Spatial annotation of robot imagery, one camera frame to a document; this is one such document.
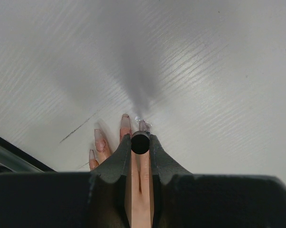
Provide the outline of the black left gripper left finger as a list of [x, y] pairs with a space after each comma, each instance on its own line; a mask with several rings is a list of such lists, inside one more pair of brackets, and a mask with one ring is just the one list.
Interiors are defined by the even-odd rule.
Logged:
[[89, 227], [129, 227], [124, 204], [130, 155], [131, 140], [127, 134], [116, 151], [90, 172]]

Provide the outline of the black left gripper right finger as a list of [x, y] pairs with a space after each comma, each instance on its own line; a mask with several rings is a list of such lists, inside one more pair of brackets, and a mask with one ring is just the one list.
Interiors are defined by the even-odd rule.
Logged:
[[150, 135], [149, 147], [154, 200], [152, 227], [177, 227], [180, 210], [175, 184], [180, 175], [190, 172], [164, 150], [156, 135]]

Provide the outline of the black nail polish brush cap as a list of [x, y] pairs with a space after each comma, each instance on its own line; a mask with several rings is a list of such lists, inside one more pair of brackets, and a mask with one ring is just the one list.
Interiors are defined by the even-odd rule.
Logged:
[[138, 155], [149, 151], [150, 138], [144, 131], [136, 131], [131, 137], [131, 150]]

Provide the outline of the person's bare hand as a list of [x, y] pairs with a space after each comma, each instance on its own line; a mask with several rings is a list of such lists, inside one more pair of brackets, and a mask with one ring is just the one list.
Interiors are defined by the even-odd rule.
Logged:
[[[95, 169], [111, 156], [109, 146], [100, 129], [94, 130], [95, 148], [89, 151], [90, 170]], [[154, 194], [150, 164], [150, 152], [130, 157], [130, 187], [125, 201], [131, 228], [150, 228], [153, 225]]]

